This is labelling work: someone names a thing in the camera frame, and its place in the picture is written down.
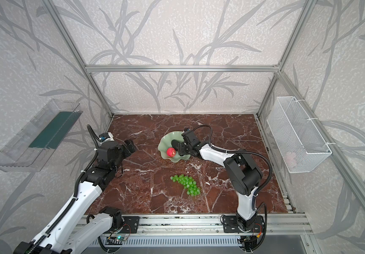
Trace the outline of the red fake apple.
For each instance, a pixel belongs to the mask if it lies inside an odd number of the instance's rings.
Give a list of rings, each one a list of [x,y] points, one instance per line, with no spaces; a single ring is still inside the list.
[[[177,151],[173,147],[168,148],[166,151],[167,156],[170,158],[174,158],[176,153]]]

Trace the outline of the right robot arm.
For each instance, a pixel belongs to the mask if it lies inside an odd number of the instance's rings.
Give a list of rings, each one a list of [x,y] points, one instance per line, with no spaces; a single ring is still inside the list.
[[[242,228],[255,222],[258,211],[267,206],[256,206],[256,198],[272,179],[272,165],[265,156],[247,150],[227,150],[211,143],[213,129],[200,125],[182,132],[182,141],[173,139],[166,150],[172,158],[190,155],[223,166],[238,195],[236,218]]]

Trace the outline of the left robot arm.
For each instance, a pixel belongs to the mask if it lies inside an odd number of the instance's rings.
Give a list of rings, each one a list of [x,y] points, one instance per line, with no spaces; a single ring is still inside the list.
[[[105,207],[77,233],[73,230],[90,205],[115,178],[122,161],[136,151],[132,140],[119,144],[106,140],[96,149],[98,164],[77,179],[72,197],[30,242],[21,242],[15,254],[80,254],[106,232],[122,230],[125,222],[118,208]]]

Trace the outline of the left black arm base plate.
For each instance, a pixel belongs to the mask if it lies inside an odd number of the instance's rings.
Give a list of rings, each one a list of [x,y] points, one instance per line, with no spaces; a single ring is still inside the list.
[[[111,231],[114,233],[136,234],[139,222],[139,216],[114,217]]]

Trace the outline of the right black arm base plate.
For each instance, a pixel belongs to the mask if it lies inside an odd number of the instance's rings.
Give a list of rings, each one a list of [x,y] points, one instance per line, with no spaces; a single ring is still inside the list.
[[[249,220],[239,215],[222,215],[220,222],[224,233],[263,233],[265,221],[263,216],[255,215]]]

